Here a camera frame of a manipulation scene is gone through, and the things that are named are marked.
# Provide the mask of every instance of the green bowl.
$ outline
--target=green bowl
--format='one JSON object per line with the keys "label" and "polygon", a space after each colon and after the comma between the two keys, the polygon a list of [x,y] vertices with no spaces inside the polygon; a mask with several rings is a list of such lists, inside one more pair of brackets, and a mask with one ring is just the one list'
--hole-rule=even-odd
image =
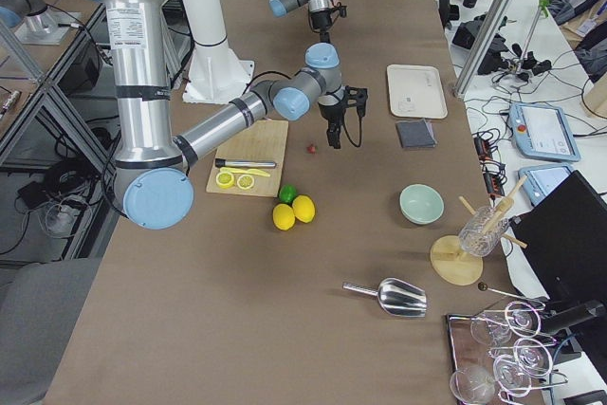
{"label": "green bowl", "polygon": [[445,203],[440,194],[423,184],[413,184],[400,193],[400,210],[417,225],[428,225],[443,214]]}

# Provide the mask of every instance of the black monitor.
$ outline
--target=black monitor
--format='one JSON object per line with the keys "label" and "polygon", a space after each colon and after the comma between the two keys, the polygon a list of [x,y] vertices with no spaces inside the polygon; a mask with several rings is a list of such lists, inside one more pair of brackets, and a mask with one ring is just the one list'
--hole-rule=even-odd
{"label": "black monitor", "polygon": [[[575,171],[512,226],[550,301],[607,305],[607,204]],[[607,381],[607,319],[573,326],[581,348]]]}

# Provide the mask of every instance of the tablet device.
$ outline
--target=tablet device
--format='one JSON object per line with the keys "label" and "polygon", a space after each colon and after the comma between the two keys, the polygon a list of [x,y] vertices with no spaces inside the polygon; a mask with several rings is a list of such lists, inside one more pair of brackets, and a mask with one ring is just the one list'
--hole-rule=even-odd
{"label": "tablet device", "polygon": [[536,206],[573,172],[574,169],[567,163],[528,166],[519,170],[519,178],[527,176],[523,190],[531,204]]}
{"label": "tablet device", "polygon": [[562,109],[512,103],[509,123],[524,156],[553,161],[579,161],[578,146]]}

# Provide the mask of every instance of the cutting board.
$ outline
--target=cutting board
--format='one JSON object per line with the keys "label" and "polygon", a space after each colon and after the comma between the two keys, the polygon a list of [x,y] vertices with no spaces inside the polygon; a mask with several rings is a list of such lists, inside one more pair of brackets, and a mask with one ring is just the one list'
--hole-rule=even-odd
{"label": "cutting board", "polygon": [[273,169],[264,169],[270,177],[255,175],[255,185],[250,190],[240,190],[236,185],[220,189],[215,183],[219,168],[213,166],[207,182],[207,192],[275,197],[280,189],[283,174],[287,130],[286,120],[259,120],[247,130],[224,142],[217,148],[216,158],[273,160],[277,166]]}

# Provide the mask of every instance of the lemon slice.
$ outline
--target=lemon slice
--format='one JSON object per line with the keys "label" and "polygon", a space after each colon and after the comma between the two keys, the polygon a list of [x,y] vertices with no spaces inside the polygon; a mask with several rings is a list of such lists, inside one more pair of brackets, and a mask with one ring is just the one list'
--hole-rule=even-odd
{"label": "lemon slice", "polygon": [[217,173],[217,176],[215,177],[215,183],[220,189],[228,189],[229,187],[234,185],[234,175],[227,171]]}
{"label": "lemon slice", "polygon": [[250,190],[255,185],[255,177],[252,175],[239,175],[236,186],[240,190]]}

